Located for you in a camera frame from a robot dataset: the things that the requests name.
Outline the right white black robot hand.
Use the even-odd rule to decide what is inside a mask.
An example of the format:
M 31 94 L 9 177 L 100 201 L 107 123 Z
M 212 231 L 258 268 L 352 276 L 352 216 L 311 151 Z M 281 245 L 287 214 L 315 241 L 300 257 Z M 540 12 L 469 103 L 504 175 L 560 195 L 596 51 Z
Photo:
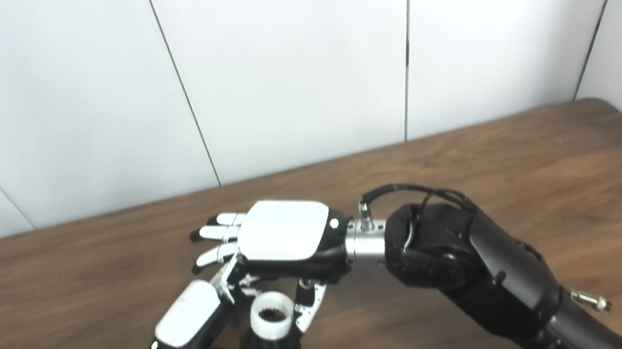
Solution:
M 293 333 L 305 334 L 326 289 L 351 271 L 347 246 L 351 218 L 313 200 L 260 200 L 245 213 L 221 212 L 191 232 L 190 241 L 216 242 L 191 269 L 222 266 L 227 288 L 259 279 L 293 278 Z

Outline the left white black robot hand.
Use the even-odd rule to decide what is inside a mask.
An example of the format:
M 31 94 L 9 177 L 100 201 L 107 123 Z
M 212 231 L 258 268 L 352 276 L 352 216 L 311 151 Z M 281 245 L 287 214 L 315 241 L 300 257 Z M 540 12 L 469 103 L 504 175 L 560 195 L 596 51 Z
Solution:
M 239 310 L 248 312 L 261 294 L 251 284 L 255 277 L 229 284 L 229 262 L 211 278 L 194 279 L 155 326 L 148 349 L 222 349 L 215 340 Z

